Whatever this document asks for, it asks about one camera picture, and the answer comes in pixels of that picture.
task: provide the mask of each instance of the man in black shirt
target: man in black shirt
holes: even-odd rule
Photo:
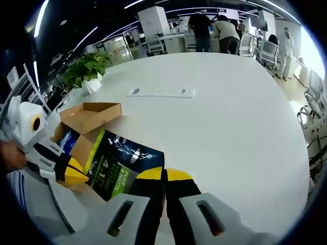
[[[191,15],[189,27],[194,31],[196,40],[196,52],[209,52],[210,49],[210,33],[209,26],[211,20],[201,13]]]

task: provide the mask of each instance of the human hand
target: human hand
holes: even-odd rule
[[[0,159],[7,171],[22,169],[27,165],[24,153],[12,141],[0,141]]]

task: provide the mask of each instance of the power strip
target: power strip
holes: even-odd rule
[[[141,90],[136,88],[128,93],[126,96],[136,97],[177,97],[177,98],[189,98],[192,99],[195,96],[195,88],[193,89],[159,89],[159,90]]]

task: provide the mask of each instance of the green plant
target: green plant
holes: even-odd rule
[[[72,88],[81,88],[84,80],[97,78],[98,73],[105,75],[106,68],[111,65],[109,57],[105,54],[90,53],[72,64],[65,74],[65,84]]]

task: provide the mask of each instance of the box lid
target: box lid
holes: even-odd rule
[[[121,115],[119,103],[83,103],[62,111],[60,119],[79,134],[86,134]]]

